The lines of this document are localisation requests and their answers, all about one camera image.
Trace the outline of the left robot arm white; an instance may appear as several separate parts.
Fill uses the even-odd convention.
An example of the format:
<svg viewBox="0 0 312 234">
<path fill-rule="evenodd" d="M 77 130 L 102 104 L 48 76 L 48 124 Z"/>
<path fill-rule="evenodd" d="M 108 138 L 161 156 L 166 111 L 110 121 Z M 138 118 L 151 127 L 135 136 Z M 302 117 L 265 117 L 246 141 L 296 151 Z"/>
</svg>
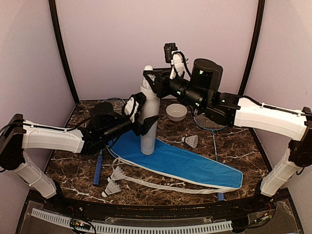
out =
<svg viewBox="0 0 312 234">
<path fill-rule="evenodd" d="M 69 208 L 61 188 L 49 178 L 28 156 L 26 149 L 51 149 L 75 154 L 92 155 L 103 149 L 112 140 L 132 131 L 136 136 L 145 135 L 158 120 L 154 115 L 139 121 L 141 104 L 123 107 L 116 113 L 113 105 L 102 102 L 89 110 L 88 125 L 74 128 L 59 128 L 26 121 L 15 114 L 0 131 L 0 166 L 21 177 L 36 189 L 57 212 Z"/>
</svg>

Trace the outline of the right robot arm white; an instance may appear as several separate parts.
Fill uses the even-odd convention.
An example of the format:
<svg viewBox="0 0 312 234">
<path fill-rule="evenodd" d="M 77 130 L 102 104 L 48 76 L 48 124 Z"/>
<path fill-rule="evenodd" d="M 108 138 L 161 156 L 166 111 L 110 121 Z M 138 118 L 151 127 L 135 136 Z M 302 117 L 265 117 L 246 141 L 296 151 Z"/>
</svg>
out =
<svg viewBox="0 0 312 234">
<path fill-rule="evenodd" d="M 312 112 L 310 108 L 291 110 L 260 103 L 249 96 L 218 91 L 223 68 L 215 62 L 197 58 L 191 79 L 184 78 L 186 66 L 177 60 L 170 68 L 146 66 L 143 76 L 158 98 L 168 95 L 203 113 L 223 126 L 237 126 L 277 133 L 291 140 L 274 166 L 262 179 L 259 193 L 249 200 L 249 208 L 260 211 L 299 170 L 312 164 Z"/>
</svg>

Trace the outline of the white shuttlecock tube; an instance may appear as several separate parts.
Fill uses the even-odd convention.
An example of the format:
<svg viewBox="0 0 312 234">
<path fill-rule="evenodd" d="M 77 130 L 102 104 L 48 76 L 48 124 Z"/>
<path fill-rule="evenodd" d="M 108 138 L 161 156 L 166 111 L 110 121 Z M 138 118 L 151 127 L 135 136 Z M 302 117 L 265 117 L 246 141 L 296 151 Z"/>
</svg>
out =
<svg viewBox="0 0 312 234">
<path fill-rule="evenodd" d="M 149 131 L 141 136 L 140 148 L 144 155 L 151 155 L 155 149 L 157 120 L 151 125 L 152 121 L 150 117 L 159 114 L 160 99 L 152 91 L 146 80 L 141 82 L 140 91 L 146 96 L 146 101 L 141 109 L 140 122 L 146 122 L 148 123 L 148 127 L 150 127 Z"/>
</svg>

